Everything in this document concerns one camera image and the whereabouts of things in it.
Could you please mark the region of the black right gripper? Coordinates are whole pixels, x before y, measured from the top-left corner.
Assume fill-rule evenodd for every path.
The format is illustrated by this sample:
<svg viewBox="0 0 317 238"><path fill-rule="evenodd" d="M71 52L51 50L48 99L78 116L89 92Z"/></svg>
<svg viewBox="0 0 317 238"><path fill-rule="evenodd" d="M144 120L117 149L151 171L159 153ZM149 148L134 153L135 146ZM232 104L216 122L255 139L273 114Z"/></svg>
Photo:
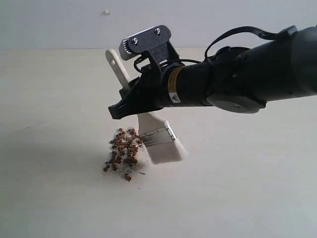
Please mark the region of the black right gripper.
<svg viewBox="0 0 317 238"><path fill-rule="evenodd" d="M185 100L181 99L181 92L177 88L177 77L184 67L179 61L166 63L160 71L146 65L139 77L131 81L125 77L120 79L121 100L108 107L111 117L122 119L167 107L180 107Z"/></svg>

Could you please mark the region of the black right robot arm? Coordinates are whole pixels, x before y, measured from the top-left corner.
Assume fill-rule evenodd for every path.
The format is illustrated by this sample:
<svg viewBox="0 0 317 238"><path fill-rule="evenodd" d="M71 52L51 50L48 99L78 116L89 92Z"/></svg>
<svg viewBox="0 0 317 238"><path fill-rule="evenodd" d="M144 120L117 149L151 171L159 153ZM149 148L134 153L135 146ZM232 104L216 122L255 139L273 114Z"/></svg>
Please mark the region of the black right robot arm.
<svg viewBox="0 0 317 238"><path fill-rule="evenodd" d="M155 26L123 39L106 59L122 88L109 107L113 119L167 107L217 107L254 114L271 101L317 93L317 29L290 26L278 33L243 26L223 40L252 33L266 43L255 48L224 47L202 61L181 59L171 31Z"/></svg>

